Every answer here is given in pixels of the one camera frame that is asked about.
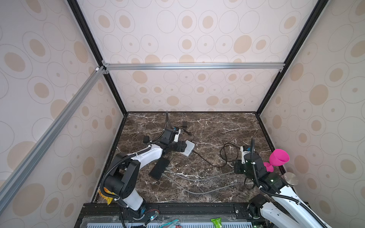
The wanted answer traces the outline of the white router box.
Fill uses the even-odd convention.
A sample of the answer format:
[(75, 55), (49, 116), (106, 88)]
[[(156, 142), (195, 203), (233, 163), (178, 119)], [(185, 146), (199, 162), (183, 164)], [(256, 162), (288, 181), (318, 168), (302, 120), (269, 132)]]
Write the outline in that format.
[(195, 144), (188, 141), (188, 140), (186, 140), (185, 143), (186, 143), (186, 147), (185, 147), (185, 150), (182, 154), (184, 156), (188, 157), (192, 153), (192, 151), (194, 150)]

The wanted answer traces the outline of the black network switch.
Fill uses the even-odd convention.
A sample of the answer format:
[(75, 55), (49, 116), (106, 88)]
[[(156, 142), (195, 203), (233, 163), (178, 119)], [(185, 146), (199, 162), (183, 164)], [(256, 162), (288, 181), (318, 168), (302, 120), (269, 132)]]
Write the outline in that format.
[(149, 176), (152, 177), (154, 180), (158, 181), (162, 177), (162, 174), (169, 166), (170, 161), (166, 158), (160, 158), (153, 169), (150, 171)]

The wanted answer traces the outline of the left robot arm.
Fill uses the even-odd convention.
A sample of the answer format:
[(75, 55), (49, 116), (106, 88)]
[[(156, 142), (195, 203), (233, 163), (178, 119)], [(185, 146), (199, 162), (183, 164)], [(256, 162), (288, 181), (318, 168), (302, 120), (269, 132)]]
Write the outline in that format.
[(121, 208), (127, 208), (137, 217), (145, 214), (146, 202), (136, 190), (139, 171), (153, 161), (157, 164), (150, 175), (159, 180), (164, 169), (169, 165), (169, 160), (163, 155), (168, 152), (179, 152), (189, 155), (195, 144), (179, 139), (181, 133), (186, 132), (187, 122), (181, 126), (172, 126), (166, 112), (165, 124), (162, 132), (155, 138), (144, 136), (144, 149), (130, 154), (117, 154), (112, 160), (108, 170), (101, 179), (99, 193), (108, 200), (114, 200)]

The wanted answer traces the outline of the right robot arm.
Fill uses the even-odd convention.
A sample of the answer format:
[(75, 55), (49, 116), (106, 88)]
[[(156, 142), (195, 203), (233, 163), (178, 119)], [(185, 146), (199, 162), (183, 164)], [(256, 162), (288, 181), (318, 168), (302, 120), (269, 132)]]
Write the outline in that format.
[(255, 152), (255, 139), (240, 148), (241, 158), (234, 162), (234, 173), (253, 181), (262, 194), (249, 201), (247, 211), (253, 219), (266, 219), (278, 228), (329, 228), (294, 192), (290, 184), (275, 172), (268, 171)]

